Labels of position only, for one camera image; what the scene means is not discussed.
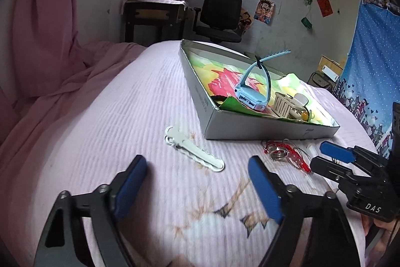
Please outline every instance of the bed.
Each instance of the bed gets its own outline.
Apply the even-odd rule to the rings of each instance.
[[[259,141],[205,140],[179,62],[179,41],[146,49],[96,47],[103,52],[92,78],[51,103],[39,98],[0,148],[0,237],[21,267],[33,265],[58,193],[91,192],[126,169],[136,154],[149,162],[149,174],[119,229],[138,266],[257,266],[277,225],[249,181],[252,155],[303,192],[336,190],[334,182],[318,175],[272,163]],[[341,126],[331,141],[376,152],[357,119],[333,95],[305,86]],[[198,147],[223,159],[225,170],[214,173],[167,146],[167,126],[177,126]],[[322,141],[295,143],[312,157],[320,154]],[[345,211],[364,266],[360,215]],[[309,226],[306,220],[293,267],[301,263]],[[85,229],[95,265],[103,266],[87,220]]]

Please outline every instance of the chair armrest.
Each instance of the chair armrest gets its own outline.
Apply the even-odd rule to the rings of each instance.
[[[196,28],[197,28],[197,17],[199,16],[199,13],[201,12],[201,8],[194,8],[194,11],[196,12],[196,14],[194,15],[193,31],[196,32]]]

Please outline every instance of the chair seat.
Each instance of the chair seat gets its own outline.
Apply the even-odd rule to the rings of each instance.
[[[226,42],[241,42],[242,41],[241,36],[238,36],[236,33],[216,30],[216,29],[207,28],[204,26],[197,26],[196,34],[210,38],[211,41],[213,41],[213,40],[226,41]]]

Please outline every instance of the green hanging object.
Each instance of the green hanging object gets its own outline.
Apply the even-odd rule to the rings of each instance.
[[[311,22],[308,20],[308,18],[302,18],[301,23],[303,23],[303,25],[308,28],[309,30],[311,30],[313,28],[313,25],[311,24]]]

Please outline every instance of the white das lettering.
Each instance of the white das lettering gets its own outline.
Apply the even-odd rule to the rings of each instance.
[[[373,207],[371,207],[372,205],[371,204],[367,204],[367,206],[365,206],[365,209],[369,209],[370,211],[373,211],[373,212],[375,212],[375,213],[379,213],[380,212],[380,210],[382,209],[382,207],[376,207],[376,206],[373,206]]]

